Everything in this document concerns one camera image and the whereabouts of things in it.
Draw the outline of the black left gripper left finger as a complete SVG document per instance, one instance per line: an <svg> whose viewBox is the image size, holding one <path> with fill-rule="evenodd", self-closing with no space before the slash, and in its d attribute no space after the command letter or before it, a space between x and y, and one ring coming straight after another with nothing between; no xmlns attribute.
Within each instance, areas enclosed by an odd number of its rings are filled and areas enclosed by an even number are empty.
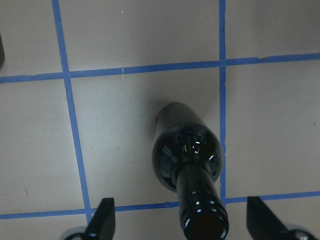
<svg viewBox="0 0 320 240"><path fill-rule="evenodd" d="M84 232L85 240L112 240L116 230L114 198L103 198Z"/></svg>

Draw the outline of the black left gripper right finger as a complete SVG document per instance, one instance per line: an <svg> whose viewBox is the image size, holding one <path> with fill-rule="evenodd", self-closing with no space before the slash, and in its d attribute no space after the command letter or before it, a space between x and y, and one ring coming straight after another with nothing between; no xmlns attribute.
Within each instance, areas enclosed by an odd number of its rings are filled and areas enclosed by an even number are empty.
<svg viewBox="0 0 320 240"><path fill-rule="evenodd" d="M287 240L289 230L259 196L248 196L246 227L253 240Z"/></svg>

